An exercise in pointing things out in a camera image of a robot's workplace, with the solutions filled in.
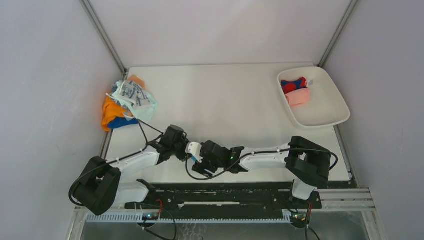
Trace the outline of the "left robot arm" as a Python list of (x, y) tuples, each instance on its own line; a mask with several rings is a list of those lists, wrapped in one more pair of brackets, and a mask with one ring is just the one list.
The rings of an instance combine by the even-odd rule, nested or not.
[(131, 202), (149, 209), (156, 203), (156, 194), (143, 181), (130, 181), (131, 176), (172, 156), (185, 160), (190, 156), (186, 152), (188, 145), (189, 140), (185, 137), (170, 142), (161, 138), (148, 142), (135, 153), (111, 161), (100, 156), (92, 157), (72, 183), (68, 198), (74, 205), (85, 207), (96, 216)]

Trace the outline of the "white blue patterned towel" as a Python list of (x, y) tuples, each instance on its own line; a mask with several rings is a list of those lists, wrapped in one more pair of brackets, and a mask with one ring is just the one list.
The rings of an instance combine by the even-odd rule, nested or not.
[(127, 108), (138, 108), (151, 103), (145, 90), (135, 81), (118, 81), (111, 98)]

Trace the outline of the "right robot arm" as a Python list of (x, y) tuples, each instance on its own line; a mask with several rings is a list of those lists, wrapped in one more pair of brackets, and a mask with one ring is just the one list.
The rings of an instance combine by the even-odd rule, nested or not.
[(194, 161), (191, 170), (200, 174), (202, 181), (225, 173), (239, 174), (258, 169), (290, 171), (295, 179), (289, 203), (295, 208), (307, 204), (315, 190), (327, 187), (329, 173), (339, 160), (335, 153), (301, 136), (293, 136), (289, 143), (268, 148), (226, 148), (211, 140), (190, 142), (185, 152)]

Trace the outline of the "mint green towel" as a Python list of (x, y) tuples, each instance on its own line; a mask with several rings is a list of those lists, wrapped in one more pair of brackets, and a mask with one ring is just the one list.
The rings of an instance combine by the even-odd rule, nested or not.
[[(116, 83), (112, 86), (112, 92), (113, 92), (114, 88), (116, 87)], [(156, 111), (156, 108), (158, 106), (158, 103), (155, 100), (155, 98), (148, 91), (146, 91), (145, 89), (144, 89), (144, 91), (147, 93), (147, 96), (148, 96), (148, 99), (150, 100), (150, 103), (149, 104), (145, 104), (145, 105), (143, 105), (141, 107), (130, 107), (130, 108), (128, 108), (125, 105), (120, 105), (120, 103), (118, 101), (116, 101), (113, 98), (111, 98), (112, 92), (111, 93), (108, 93), (107, 96), (113, 102), (115, 102), (119, 107), (121, 107), (124, 110), (124, 112), (123, 112), (124, 118), (126, 118), (128, 120), (130, 120), (130, 119), (137, 119), (137, 120), (140, 120), (142, 122), (148, 123), (152, 119), (152, 117), (153, 117), (153, 115), (154, 115), (154, 113)]]

